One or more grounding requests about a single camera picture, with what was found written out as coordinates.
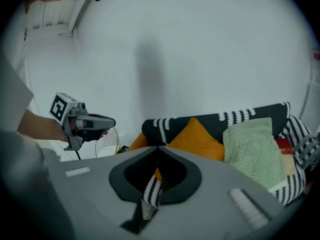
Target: light green pillow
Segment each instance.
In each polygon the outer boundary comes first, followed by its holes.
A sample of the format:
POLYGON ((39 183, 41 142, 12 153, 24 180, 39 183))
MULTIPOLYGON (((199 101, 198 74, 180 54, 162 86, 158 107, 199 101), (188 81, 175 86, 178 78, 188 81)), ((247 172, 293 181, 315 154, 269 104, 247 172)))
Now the light green pillow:
POLYGON ((271 118, 232 125, 223 132, 224 162, 266 189, 286 179, 281 151, 272 135, 271 118))

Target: wire basket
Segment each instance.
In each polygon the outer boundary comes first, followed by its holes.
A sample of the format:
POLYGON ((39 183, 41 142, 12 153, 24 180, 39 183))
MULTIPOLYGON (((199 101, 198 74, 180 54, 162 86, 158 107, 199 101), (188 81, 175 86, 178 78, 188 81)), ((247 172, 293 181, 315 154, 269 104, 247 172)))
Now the wire basket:
POLYGON ((116 128, 111 128, 108 134, 95 141, 95 156, 107 157, 115 155, 121 147, 118 132, 116 128))

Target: black and white striped cushion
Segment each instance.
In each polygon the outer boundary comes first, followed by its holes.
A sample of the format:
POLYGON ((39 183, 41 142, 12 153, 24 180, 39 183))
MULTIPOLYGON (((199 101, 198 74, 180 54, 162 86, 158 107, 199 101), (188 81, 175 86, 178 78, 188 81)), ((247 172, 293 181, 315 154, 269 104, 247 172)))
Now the black and white striped cushion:
POLYGON ((149 146, 165 146, 188 125, 191 118, 196 118, 213 138, 222 143, 223 132, 228 127, 258 118, 271 118, 272 135, 278 138, 289 117, 290 104, 283 102, 215 114, 149 119, 143 123, 141 129, 149 146))
POLYGON ((294 201, 306 187, 305 172, 294 154, 293 159, 295 170, 294 175, 286 177, 285 186, 271 192, 284 206, 294 201))
POLYGON ((294 147, 294 154, 302 168, 306 170, 310 167, 313 171, 320 161, 320 145, 309 129, 291 115, 279 137, 287 139, 294 147))

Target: white sleeve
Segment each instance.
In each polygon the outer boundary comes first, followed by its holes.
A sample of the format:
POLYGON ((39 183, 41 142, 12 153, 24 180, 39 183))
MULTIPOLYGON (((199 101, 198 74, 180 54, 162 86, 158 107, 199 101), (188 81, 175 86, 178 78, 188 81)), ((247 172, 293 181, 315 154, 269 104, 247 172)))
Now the white sleeve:
POLYGON ((0 130, 18 130, 33 96, 0 51, 0 130))

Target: orange pillow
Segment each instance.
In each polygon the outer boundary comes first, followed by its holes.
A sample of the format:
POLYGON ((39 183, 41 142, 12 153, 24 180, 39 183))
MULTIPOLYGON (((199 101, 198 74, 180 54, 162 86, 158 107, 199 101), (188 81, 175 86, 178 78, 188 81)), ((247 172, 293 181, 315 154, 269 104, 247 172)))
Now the orange pillow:
POLYGON ((224 145, 213 138, 196 118, 190 119, 168 147, 219 161, 225 157, 224 145))
POLYGON ((135 141, 131 144, 131 146, 128 148, 127 152, 145 147, 148 147, 148 142, 145 135, 141 132, 139 136, 135 139, 135 141))

